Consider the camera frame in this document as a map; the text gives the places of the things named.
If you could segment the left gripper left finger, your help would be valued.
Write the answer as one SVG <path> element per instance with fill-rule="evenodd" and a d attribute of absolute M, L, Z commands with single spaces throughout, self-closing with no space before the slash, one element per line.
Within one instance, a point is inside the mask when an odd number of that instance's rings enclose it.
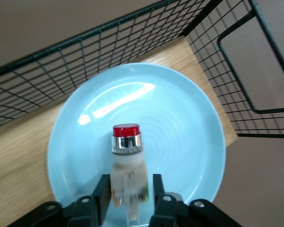
<path fill-rule="evenodd" d="M 101 227 L 109 204 L 110 175 L 102 175 L 91 195 L 65 208 L 56 201 L 45 202 L 11 223 L 11 227 Z"/>

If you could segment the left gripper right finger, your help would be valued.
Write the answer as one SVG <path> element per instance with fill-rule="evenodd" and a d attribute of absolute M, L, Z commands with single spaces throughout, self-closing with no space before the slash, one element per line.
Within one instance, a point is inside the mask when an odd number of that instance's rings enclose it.
<path fill-rule="evenodd" d="M 153 175 L 153 195 L 149 227 L 242 227 L 208 200 L 196 199 L 187 205 L 179 194 L 166 192 L 160 174 Z"/>

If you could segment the red push button switch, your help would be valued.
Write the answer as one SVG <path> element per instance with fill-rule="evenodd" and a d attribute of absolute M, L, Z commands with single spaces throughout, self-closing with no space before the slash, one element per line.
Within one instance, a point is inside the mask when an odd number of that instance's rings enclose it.
<path fill-rule="evenodd" d="M 149 199 L 149 180 L 138 124 L 113 126 L 112 156 L 110 182 L 114 205 L 125 207 L 127 224 L 140 223 L 139 204 Z"/>

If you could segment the light blue plate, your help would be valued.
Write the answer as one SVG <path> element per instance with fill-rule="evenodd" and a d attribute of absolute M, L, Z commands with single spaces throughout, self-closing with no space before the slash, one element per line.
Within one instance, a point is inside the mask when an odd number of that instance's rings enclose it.
<path fill-rule="evenodd" d="M 213 201 L 222 182 L 226 145 L 206 94 L 181 73 L 131 63 L 101 72 L 68 98 L 54 124 L 47 155 L 49 182 L 64 207 L 90 195 L 111 172 L 113 126 L 140 126 L 148 175 L 166 191 Z"/>

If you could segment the wooden board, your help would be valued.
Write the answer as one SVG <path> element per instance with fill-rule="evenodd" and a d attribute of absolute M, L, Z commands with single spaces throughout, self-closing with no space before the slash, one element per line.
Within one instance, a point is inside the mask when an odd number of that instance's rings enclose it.
<path fill-rule="evenodd" d="M 172 68 L 195 82 L 210 98 L 221 120 L 226 145 L 237 134 L 186 38 L 179 37 L 134 59 Z M 67 96 L 62 96 L 0 127 L 0 227 L 39 204 L 53 200 L 47 177 L 47 144 Z"/>

